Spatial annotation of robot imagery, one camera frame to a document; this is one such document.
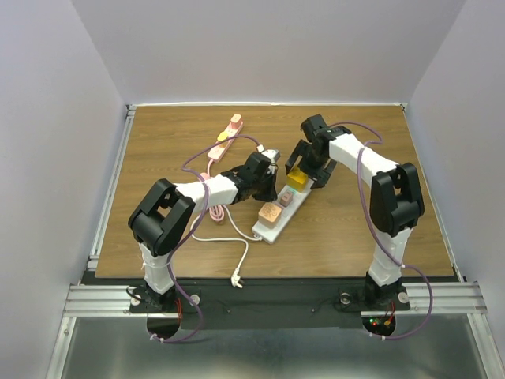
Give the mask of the orange square plug adapter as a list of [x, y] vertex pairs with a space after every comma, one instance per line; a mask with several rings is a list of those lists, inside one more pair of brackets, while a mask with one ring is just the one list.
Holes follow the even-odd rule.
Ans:
[[279, 222], [282, 215], [282, 208], [273, 203], [265, 203], [258, 212], [258, 221], [268, 228], [273, 228]]

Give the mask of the pink power strip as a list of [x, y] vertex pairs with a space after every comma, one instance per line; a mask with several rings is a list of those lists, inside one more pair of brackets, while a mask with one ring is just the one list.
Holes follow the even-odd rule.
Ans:
[[208, 152], [209, 160], [218, 163], [225, 155], [228, 148], [243, 128], [243, 120], [240, 114], [234, 114], [227, 127], [216, 138], [218, 144]]

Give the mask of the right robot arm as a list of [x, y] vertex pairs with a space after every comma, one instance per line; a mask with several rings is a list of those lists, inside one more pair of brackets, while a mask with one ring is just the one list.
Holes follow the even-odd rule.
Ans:
[[307, 118], [301, 124], [305, 137], [285, 168], [288, 173], [305, 174], [315, 190], [326, 186], [340, 163], [356, 174], [358, 187], [369, 187], [370, 198], [362, 199], [361, 206], [376, 246], [363, 299], [368, 306], [380, 308], [401, 291], [406, 243], [425, 213], [424, 199], [413, 164], [382, 157], [371, 148], [383, 143], [381, 136], [362, 143], [348, 127], [348, 122], [329, 126], [319, 114]]

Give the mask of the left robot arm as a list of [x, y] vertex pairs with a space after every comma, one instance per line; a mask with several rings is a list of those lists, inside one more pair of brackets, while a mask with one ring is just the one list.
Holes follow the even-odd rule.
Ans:
[[199, 177], [195, 182], [182, 184], [165, 178], [155, 182], [129, 217], [128, 226], [142, 252], [148, 301], [157, 310], [166, 311], [175, 304], [174, 281], [167, 265], [170, 254], [182, 244], [192, 216], [250, 197], [257, 201], [275, 200], [279, 157], [276, 149], [253, 152], [244, 164], [212, 178]]

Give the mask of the pink plug adapter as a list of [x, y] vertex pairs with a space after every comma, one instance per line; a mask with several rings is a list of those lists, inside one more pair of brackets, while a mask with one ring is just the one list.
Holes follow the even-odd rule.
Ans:
[[286, 187], [279, 196], [279, 204], [284, 208], [288, 207], [294, 199], [295, 192]]

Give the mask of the white power strip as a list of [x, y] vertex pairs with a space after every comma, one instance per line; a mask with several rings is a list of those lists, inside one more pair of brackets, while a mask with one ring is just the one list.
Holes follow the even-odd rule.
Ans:
[[256, 223], [253, 225], [252, 232], [256, 237], [259, 237], [261, 240], [263, 240], [266, 243], [273, 244], [277, 238], [281, 235], [285, 227], [288, 225], [288, 223], [291, 221], [291, 219], [294, 217], [296, 214], [297, 210], [303, 205], [305, 202], [306, 198], [309, 196], [311, 192], [311, 186], [313, 184], [313, 180], [309, 178], [309, 181], [305, 187], [305, 189], [302, 192], [297, 192], [294, 190], [294, 199], [290, 203], [290, 205], [286, 208], [281, 206], [279, 204], [279, 196], [283, 192], [283, 190], [288, 187], [288, 185], [284, 185], [284, 187], [279, 191], [278, 198], [273, 201], [273, 203], [279, 205], [282, 208], [282, 215], [279, 220], [279, 222], [275, 225], [273, 228], [268, 228], [265, 227], [264, 225], [260, 224], [259, 221], [257, 220]]

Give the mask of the yellow cube socket adapter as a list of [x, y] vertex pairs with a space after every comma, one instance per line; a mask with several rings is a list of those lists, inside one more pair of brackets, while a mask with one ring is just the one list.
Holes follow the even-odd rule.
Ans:
[[308, 175], [304, 173], [299, 167], [292, 168], [291, 171], [286, 175], [286, 184], [291, 189], [299, 193], [305, 189], [308, 181]]

